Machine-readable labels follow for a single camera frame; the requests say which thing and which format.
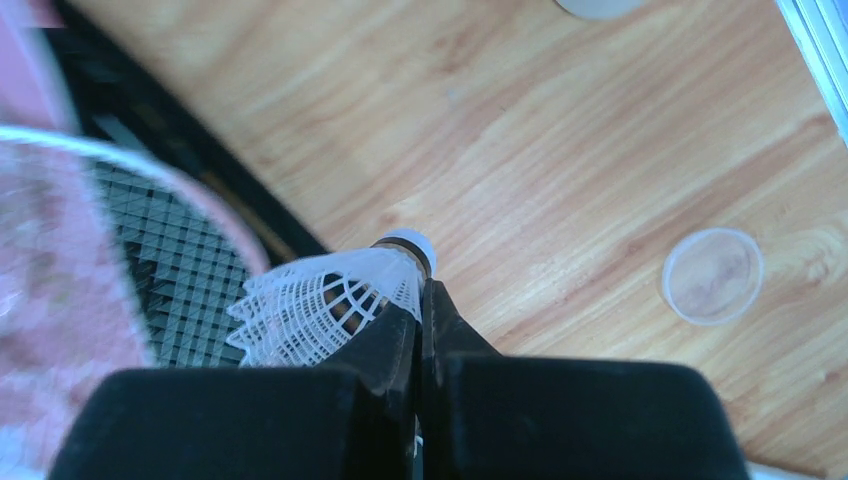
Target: shuttlecock cork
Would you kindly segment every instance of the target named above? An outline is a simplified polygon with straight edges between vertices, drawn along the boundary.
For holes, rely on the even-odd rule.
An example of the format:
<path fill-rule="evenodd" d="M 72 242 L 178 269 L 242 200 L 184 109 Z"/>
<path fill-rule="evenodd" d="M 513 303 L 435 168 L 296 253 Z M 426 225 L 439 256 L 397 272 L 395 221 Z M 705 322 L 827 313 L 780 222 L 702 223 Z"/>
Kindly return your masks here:
<path fill-rule="evenodd" d="M 371 248 L 304 258 L 248 280 L 228 309 L 244 322 L 227 342 L 242 366 L 312 366 L 344 346 L 389 303 L 421 321 L 421 289 L 437 265 L 419 232 L 393 230 Z"/>

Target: shuttlecock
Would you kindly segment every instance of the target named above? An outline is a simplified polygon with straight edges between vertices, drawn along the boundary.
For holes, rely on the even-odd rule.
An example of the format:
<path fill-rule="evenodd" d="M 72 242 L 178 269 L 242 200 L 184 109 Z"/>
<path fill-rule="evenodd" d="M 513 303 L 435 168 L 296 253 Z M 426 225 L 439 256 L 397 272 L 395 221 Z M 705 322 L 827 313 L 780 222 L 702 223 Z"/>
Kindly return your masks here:
<path fill-rule="evenodd" d="M 244 325 L 227 343 L 241 366 L 312 366 L 341 348 L 389 302 L 421 321 L 421 289 L 433 275 L 429 240 L 409 229 L 371 248 L 310 257 L 248 280 L 228 313 Z"/>

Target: badminton birdie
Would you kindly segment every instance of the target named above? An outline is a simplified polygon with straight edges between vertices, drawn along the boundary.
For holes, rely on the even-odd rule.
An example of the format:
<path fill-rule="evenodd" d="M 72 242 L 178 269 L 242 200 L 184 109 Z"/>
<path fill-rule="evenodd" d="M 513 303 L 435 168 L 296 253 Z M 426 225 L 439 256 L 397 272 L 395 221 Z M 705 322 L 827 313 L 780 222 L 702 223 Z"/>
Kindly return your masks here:
<path fill-rule="evenodd" d="M 421 321 L 421 290 L 436 269 L 430 241 L 409 229 L 371 248 L 304 258 L 251 278 L 228 309 L 244 322 L 227 343 L 241 366 L 312 366 L 345 345 L 389 303 Z"/>

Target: clear plastic lid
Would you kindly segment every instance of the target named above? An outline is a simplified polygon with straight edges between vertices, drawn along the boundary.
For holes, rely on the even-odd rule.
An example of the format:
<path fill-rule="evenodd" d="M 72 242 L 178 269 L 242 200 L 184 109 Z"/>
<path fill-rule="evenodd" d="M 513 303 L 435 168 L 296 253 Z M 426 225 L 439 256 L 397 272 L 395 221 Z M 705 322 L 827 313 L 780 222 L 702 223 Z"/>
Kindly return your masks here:
<path fill-rule="evenodd" d="M 712 228 L 689 235 L 671 251 L 663 269 L 663 294 L 674 311 L 696 325 L 740 317 L 759 295 L 763 254 L 750 235 Z"/>

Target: wooden surface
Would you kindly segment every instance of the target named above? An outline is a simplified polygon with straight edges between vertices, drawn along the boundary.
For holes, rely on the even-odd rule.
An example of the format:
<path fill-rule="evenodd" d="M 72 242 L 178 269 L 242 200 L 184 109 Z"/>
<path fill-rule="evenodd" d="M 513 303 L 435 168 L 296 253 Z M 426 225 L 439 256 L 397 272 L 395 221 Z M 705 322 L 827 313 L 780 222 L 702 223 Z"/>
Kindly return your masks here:
<path fill-rule="evenodd" d="M 848 155 L 771 0 L 76 3 L 332 248 L 417 228 L 500 350 L 695 366 L 753 459 L 848 474 Z M 765 288 L 690 326 L 662 263 L 719 225 Z"/>

